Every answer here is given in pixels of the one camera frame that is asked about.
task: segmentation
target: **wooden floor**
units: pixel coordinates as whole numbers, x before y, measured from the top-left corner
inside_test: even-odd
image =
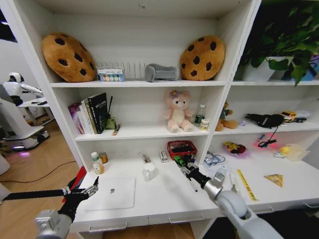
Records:
[[[42,177],[55,167],[73,161],[71,151],[56,122],[45,126],[50,138],[39,147],[6,157],[11,164],[8,172],[0,175],[0,181],[31,181]],[[34,183],[3,183],[12,192],[59,189],[77,174],[76,163],[64,165],[49,176]],[[0,205],[1,239],[34,239],[37,228],[34,218],[42,210],[60,209],[62,198],[27,199],[7,201]],[[68,239],[78,239],[69,234]],[[190,224],[154,225],[128,228],[123,231],[104,233],[106,239],[193,239]]]

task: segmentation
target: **yellow tape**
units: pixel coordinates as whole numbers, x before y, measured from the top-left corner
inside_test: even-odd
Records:
[[[255,195],[254,195],[253,192],[251,191],[251,189],[250,189],[250,187],[249,187],[249,185],[248,185],[248,183],[247,183],[247,181],[246,181],[246,179],[245,179],[243,173],[241,172],[241,170],[240,170],[240,169],[237,169],[237,173],[239,174],[239,176],[240,176],[240,178],[241,178],[241,181],[243,182],[243,184],[244,184],[244,186],[245,186],[245,188],[246,188],[246,190],[247,190],[247,192],[248,192],[248,194],[249,194],[251,200],[253,200],[253,201],[258,201],[258,199],[255,198]]]

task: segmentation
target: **cup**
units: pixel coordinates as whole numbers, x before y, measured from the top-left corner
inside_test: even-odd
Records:
[[[156,168],[155,164],[150,162],[145,164],[143,175],[146,181],[150,181],[156,177]]]

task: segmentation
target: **book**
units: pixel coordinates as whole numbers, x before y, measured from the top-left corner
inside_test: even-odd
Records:
[[[91,114],[98,134],[104,130],[104,122],[107,118],[106,93],[94,94],[88,97]]]
[[[69,108],[73,123],[75,125],[76,131],[79,134],[84,134],[83,126],[82,126],[80,118],[79,118],[79,115],[80,115],[79,106],[80,106],[80,103],[75,103],[75,104],[70,105],[68,108]]]
[[[89,116],[89,120],[91,122],[91,127],[92,127],[92,130],[95,134],[97,134],[97,131],[96,131],[96,127],[95,127],[95,123],[94,123],[94,120],[93,120],[93,115],[91,113],[91,110],[90,110],[90,105],[89,105],[89,100],[88,99],[85,99],[84,100],[84,104],[85,104],[85,108],[88,112],[88,116]]]
[[[86,118],[86,116],[84,114],[84,109],[83,109],[82,104],[79,105],[79,108],[80,108],[79,118],[80,118],[83,130],[84,130],[84,133],[91,134],[91,131],[90,131],[90,128],[89,128],[89,124],[88,124],[87,118]]]
[[[90,134],[94,134],[94,131],[93,131],[93,127],[92,127],[92,124],[91,124],[91,121],[90,121],[90,117],[89,117],[89,113],[88,113],[88,110],[86,109],[86,106],[85,106],[85,101],[87,99],[84,99],[81,101],[81,104],[82,104],[82,108],[83,108],[83,112],[84,112],[84,116],[86,118],[86,121],[88,123],[88,127],[89,127],[89,130],[90,130]]]

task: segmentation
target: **chocolate chip cookie pillow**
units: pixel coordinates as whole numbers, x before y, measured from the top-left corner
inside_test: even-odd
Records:
[[[46,63],[67,82],[87,82],[95,79],[95,63],[90,52],[74,37],[52,33],[42,40]]]
[[[225,45],[217,36],[203,36],[191,43],[180,57],[183,79],[210,80],[217,74],[225,58]]]

